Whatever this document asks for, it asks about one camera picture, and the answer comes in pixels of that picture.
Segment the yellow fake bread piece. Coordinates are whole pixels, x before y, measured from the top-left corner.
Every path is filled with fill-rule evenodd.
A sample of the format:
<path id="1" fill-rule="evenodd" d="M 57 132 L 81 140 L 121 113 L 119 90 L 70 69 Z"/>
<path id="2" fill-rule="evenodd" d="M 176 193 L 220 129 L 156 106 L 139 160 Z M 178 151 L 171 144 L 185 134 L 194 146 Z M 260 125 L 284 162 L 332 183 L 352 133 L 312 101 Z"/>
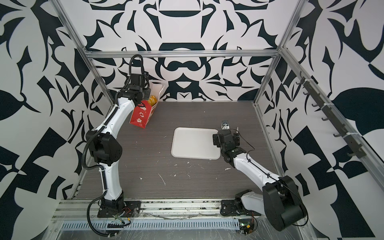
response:
<path id="1" fill-rule="evenodd" d="M 149 105 L 151 105 L 153 107 L 154 105 L 157 104 L 157 102 L 158 102 L 158 99 L 154 95 L 150 95 L 150 97 L 148 99 Z"/>

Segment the red white paper bag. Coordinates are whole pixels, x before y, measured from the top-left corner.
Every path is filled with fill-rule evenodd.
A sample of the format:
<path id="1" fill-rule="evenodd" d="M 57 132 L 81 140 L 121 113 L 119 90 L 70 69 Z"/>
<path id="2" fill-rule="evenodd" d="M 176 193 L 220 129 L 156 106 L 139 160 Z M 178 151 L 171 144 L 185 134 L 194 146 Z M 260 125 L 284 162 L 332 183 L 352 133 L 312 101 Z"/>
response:
<path id="1" fill-rule="evenodd" d="M 148 122 L 150 121 L 159 103 L 159 100 L 161 99 L 161 96 L 165 90 L 165 86 L 160 83 L 150 83 L 150 89 L 150 95 L 154 95 L 158 99 L 157 104 L 152 107 L 151 105 L 149 105 L 148 101 L 143 100 L 141 106 L 135 107 L 130 119 L 130 124 L 140 127 L 142 129 L 145 129 Z"/>

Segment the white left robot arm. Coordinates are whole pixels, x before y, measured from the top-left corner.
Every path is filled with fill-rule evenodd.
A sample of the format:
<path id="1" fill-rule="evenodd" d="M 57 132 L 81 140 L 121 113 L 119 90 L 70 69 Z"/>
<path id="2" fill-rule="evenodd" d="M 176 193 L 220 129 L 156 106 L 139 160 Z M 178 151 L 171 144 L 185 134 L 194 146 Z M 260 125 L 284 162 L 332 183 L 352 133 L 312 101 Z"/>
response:
<path id="1" fill-rule="evenodd" d="M 117 141 L 118 133 L 135 107 L 150 96 L 148 72 L 129 74 L 121 90 L 115 94 L 115 105 L 106 119 L 95 130 L 86 134 L 87 143 L 82 153 L 82 167 L 98 168 L 103 184 L 99 218 L 121 215 L 124 212 L 124 193 L 119 180 L 119 160 L 123 147 Z"/>

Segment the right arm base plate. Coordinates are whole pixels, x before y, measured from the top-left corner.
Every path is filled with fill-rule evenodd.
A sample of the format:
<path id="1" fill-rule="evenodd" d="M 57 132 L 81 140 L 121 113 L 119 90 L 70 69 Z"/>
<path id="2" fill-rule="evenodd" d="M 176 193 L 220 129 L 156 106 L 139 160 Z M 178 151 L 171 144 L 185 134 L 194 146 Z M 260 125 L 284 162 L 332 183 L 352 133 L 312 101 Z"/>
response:
<path id="1" fill-rule="evenodd" d="M 220 214 L 225 217 L 229 216 L 261 216 L 255 211 L 246 210 L 239 200 L 221 200 Z"/>

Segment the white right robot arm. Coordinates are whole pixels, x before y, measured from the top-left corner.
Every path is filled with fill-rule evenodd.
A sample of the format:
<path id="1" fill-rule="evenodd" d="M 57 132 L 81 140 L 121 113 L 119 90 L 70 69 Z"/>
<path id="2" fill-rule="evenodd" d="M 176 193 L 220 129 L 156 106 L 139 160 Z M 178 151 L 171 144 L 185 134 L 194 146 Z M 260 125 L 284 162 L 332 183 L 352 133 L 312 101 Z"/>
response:
<path id="1" fill-rule="evenodd" d="M 298 221 L 309 221 L 308 210 L 300 197 L 294 180 L 281 177 L 257 163 L 250 153 L 240 147 L 240 133 L 230 129 L 213 134 L 214 146 L 220 148 L 225 162 L 245 174 L 262 191 L 261 195 L 250 191 L 240 195 L 241 206 L 248 211 L 267 217 L 272 227 L 282 231 L 289 226 L 298 227 Z"/>

